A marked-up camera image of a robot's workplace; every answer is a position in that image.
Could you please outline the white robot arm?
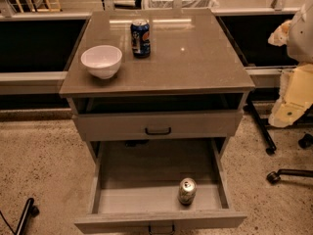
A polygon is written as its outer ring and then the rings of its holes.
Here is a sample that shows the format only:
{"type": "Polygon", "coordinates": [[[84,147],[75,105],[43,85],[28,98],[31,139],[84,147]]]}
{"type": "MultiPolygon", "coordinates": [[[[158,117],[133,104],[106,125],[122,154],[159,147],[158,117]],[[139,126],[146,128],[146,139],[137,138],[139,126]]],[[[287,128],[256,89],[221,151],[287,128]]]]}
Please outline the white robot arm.
{"type": "Polygon", "coordinates": [[[313,105],[313,0],[307,0],[291,20],[279,25],[268,38],[274,46],[287,46],[288,56],[297,61],[283,70],[279,99],[268,119],[275,127],[293,125],[313,105]]]}

